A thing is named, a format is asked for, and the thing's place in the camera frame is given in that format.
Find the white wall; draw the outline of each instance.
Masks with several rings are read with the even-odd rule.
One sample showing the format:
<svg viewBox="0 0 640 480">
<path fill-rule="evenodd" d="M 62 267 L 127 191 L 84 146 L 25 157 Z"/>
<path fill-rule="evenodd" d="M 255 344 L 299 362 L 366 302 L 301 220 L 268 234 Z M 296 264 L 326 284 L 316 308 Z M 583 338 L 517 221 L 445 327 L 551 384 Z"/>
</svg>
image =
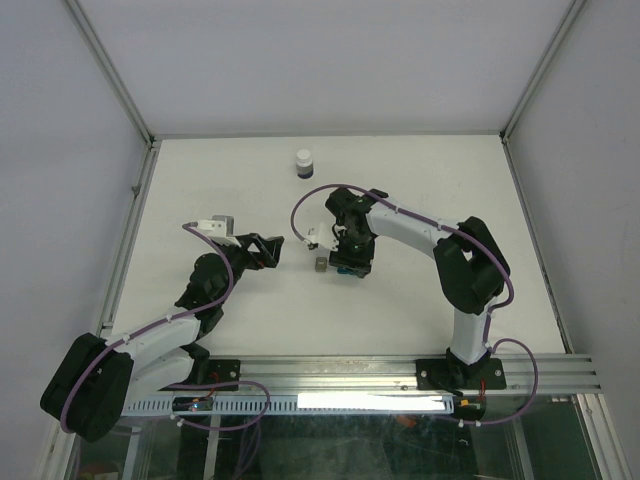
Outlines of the white wall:
<svg viewBox="0 0 640 480">
<path fill-rule="evenodd" d="M 512 138 L 560 313 L 640 478 L 640 3 L 587 6 Z"/>
<path fill-rule="evenodd" d="M 156 134 L 501 129 L 569 0 L 82 0 Z"/>
<path fill-rule="evenodd" d="M 95 323 L 143 145 L 60 1 L 0 15 L 0 465 L 31 476 L 39 409 Z"/>
</svg>

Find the white cylinder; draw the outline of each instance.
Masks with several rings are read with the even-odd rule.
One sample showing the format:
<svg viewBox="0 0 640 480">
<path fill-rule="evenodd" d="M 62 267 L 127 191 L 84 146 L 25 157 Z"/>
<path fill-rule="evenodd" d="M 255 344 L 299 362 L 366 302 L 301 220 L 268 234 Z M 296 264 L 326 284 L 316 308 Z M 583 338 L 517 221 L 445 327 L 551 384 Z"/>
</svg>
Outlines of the white cylinder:
<svg viewBox="0 0 640 480">
<path fill-rule="evenodd" d="M 307 149 L 296 153 L 296 170 L 300 178 L 310 178 L 313 175 L 313 157 Z"/>
</svg>

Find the small object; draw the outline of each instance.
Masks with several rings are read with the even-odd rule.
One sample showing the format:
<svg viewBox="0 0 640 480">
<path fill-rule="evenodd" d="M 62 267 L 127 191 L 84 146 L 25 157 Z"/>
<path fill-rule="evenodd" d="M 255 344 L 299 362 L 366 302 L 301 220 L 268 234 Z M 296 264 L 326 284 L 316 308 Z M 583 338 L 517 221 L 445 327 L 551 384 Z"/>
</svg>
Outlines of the small object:
<svg viewBox="0 0 640 480">
<path fill-rule="evenodd" d="M 329 260 L 327 259 L 327 257 L 316 257 L 316 272 L 326 272 L 328 265 Z"/>
<path fill-rule="evenodd" d="M 302 149 L 296 153 L 296 170 L 300 178 L 311 178 L 313 175 L 313 158 L 309 150 Z"/>
</svg>

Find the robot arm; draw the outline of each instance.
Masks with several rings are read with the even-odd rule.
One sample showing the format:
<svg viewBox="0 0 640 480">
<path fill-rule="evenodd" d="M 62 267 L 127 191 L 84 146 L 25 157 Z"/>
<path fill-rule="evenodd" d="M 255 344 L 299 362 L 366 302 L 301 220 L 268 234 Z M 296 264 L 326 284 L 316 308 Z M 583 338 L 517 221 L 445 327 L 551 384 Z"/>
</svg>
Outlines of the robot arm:
<svg viewBox="0 0 640 480">
<path fill-rule="evenodd" d="M 371 192 L 388 199 L 384 192 Z M 450 369 L 455 372 L 454 376 L 469 377 L 481 368 L 490 356 L 485 340 L 488 310 L 504 287 L 504 279 L 491 260 L 463 238 L 398 214 L 376 199 L 355 195 L 347 188 L 333 191 L 325 206 L 336 218 L 335 238 L 327 242 L 327 235 L 318 232 L 307 239 L 310 248 L 315 248 L 314 242 L 318 239 L 325 240 L 323 246 L 331 251 L 329 264 L 332 266 L 364 278 L 371 272 L 378 236 L 394 238 L 435 260 L 442 291 L 454 307 L 454 334 L 447 350 Z M 442 220 L 438 223 L 455 224 Z M 469 217 L 458 223 L 458 229 L 483 244 L 507 273 L 510 272 L 484 222 Z M 464 378 L 453 383 L 457 385 L 452 388 L 461 388 Z"/>
<path fill-rule="evenodd" d="M 233 217 L 198 222 L 198 229 L 224 253 L 237 284 L 245 270 L 275 268 L 283 237 L 264 239 L 252 233 L 233 235 Z M 71 401 L 67 426 L 88 441 L 108 433 L 123 408 L 167 385 L 186 381 L 201 384 L 209 373 L 209 352 L 194 342 L 207 335 L 223 316 L 220 302 L 230 278 L 222 258 L 200 256 L 183 295 L 166 321 L 155 320 L 134 332 L 101 339 L 86 333 L 78 337 L 45 390 L 41 408 L 57 419 L 74 385 L 107 344 L 119 346 L 92 369 Z"/>
</svg>

